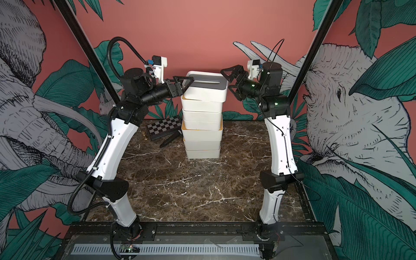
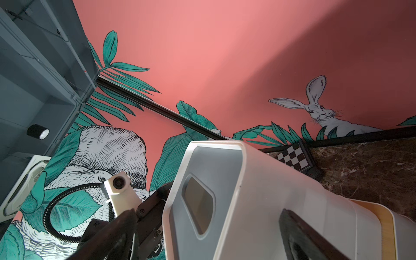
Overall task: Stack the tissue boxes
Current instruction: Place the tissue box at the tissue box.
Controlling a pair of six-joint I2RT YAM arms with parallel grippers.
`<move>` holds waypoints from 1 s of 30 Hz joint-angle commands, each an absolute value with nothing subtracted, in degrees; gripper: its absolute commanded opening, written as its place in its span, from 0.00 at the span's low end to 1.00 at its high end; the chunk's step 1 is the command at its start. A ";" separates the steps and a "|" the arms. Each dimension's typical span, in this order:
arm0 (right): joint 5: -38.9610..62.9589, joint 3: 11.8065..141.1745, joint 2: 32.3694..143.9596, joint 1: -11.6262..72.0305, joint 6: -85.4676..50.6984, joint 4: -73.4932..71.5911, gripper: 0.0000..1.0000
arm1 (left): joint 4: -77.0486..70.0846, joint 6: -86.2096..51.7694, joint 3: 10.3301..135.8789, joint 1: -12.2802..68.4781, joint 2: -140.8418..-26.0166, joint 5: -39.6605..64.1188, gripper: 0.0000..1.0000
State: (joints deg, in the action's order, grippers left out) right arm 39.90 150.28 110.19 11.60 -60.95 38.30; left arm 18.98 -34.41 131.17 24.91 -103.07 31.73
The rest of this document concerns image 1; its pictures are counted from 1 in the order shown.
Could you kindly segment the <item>small bamboo lid tissue box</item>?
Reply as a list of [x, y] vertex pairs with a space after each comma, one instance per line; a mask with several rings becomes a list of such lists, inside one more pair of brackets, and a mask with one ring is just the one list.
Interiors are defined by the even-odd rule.
[[223, 110], [222, 102], [192, 100], [181, 96], [182, 108], [185, 111], [219, 113]]

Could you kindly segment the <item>grey lid tissue box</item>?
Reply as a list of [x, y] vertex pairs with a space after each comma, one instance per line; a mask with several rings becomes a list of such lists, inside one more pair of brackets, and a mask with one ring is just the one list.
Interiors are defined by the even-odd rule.
[[194, 78], [194, 82], [184, 93], [184, 98], [221, 103], [226, 101], [228, 81], [222, 74], [189, 71], [186, 76]]
[[222, 127], [222, 120], [216, 122], [183, 120], [183, 125], [188, 130], [219, 131]]

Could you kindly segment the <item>large bamboo lid tissue box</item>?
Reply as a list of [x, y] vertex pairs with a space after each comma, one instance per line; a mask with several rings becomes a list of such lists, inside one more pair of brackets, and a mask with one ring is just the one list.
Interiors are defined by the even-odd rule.
[[221, 141], [223, 135], [223, 120], [222, 127], [219, 131], [188, 130], [182, 123], [182, 134], [186, 141]]

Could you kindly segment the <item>yellow lid tissue box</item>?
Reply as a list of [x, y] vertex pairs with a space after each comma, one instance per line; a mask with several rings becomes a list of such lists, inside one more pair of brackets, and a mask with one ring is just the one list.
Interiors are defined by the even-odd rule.
[[186, 141], [184, 140], [187, 151], [217, 151], [221, 149], [221, 141]]

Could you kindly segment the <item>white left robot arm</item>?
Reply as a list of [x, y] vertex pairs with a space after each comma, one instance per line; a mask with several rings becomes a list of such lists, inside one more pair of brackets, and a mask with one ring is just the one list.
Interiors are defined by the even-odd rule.
[[182, 96], [194, 82], [193, 77], [176, 76], [156, 81], [156, 77], [141, 68], [127, 70], [118, 76], [124, 91], [121, 101], [110, 111], [108, 133], [102, 147], [86, 171], [76, 178], [80, 187], [87, 185], [103, 198], [118, 225], [128, 228], [136, 221], [128, 199], [129, 183], [117, 177], [122, 156], [140, 125], [148, 108], [167, 98]]

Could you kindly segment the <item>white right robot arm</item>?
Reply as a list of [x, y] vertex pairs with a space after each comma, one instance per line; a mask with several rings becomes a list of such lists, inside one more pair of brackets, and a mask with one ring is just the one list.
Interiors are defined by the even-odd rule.
[[237, 65], [222, 69], [221, 74], [234, 97], [239, 101], [254, 99], [264, 118], [270, 139], [271, 169], [260, 174], [264, 197], [259, 216], [262, 226], [274, 225], [288, 185], [303, 178], [291, 146], [289, 99], [280, 92], [283, 69], [275, 62], [251, 60], [246, 68]]

